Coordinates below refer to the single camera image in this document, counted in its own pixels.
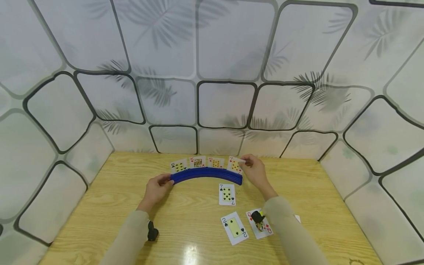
card face illustration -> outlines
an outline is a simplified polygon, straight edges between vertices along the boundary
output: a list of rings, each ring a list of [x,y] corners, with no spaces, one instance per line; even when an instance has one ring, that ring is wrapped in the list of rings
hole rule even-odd
[[[237,212],[222,217],[221,223],[227,232],[231,245],[236,245],[249,238]]]
[[[187,169],[187,159],[177,160],[171,163],[171,173],[175,174]]]
[[[219,205],[236,205],[234,184],[219,184]]]
[[[237,157],[230,156],[229,159],[228,159],[227,170],[236,172],[236,173],[241,175],[242,171],[241,171],[241,168],[238,165],[239,162],[246,163],[245,160],[239,159]]]
[[[254,211],[258,211],[262,214],[261,208],[259,208],[246,212],[246,215],[247,219],[249,220],[250,226],[252,227],[253,233],[256,236],[256,239],[261,239],[273,235],[274,231],[272,230],[271,225],[269,224],[266,217],[260,223],[255,223],[255,221],[253,221],[251,215]]]
[[[192,156],[189,158],[190,168],[205,167],[206,156]]]
[[[224,168],[224,158],[208,157],[208,167]]]

wooden table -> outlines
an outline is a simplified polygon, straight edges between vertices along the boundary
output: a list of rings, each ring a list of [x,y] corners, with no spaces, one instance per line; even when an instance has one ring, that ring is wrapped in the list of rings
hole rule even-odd
[[[127,215],[141,200],[146,182],[169,172],[188,155],[113,153],[40,265],[96,265]],[[291,203],[330,264],[381,264],[320,164],[313,160],[264,158],[268,179]],[[259,192],[244,180],[235,185],[236,206],[218,205],[218,184],[198,178],[174,186],[151,213],[160,236],[146,243],[137,264],[288,264],[278,236],[257,240],[245,212],[263,206]],[[231,246],[220,217],[237,211],[250,238]]]

hand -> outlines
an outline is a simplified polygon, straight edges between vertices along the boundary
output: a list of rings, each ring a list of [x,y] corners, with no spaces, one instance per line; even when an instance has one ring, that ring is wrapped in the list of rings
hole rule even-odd
[[[167,173],[149,179],[146,185],[146,192],[137,210],[149,212],[156,203],[160,202],[172,189],[174,181],[170,180],[170,177],[171,174]]]
[[[246,163],[240,162],[239,166],[243,170],[247,179],[261,192],[265,201],[278,194],[268,182],[264,163],[252,154],[244,155],[240,159],[246,160]]]

left hand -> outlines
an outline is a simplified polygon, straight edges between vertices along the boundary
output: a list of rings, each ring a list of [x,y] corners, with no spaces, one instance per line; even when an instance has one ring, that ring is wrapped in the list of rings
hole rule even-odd
[[[146,192],[137,210],[149,212],[156,203],[160,202],[172,189],[174,181],[170,180],[170,177],[171,174],[166,173],[149,179],[146,185]]]

wall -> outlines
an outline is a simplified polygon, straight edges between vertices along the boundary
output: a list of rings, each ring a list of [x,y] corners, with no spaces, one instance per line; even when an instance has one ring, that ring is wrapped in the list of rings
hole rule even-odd
[[[424,263],[423,4],[370,2],[0,0],[2,262],[133,151],[319,160],[384,264]]]

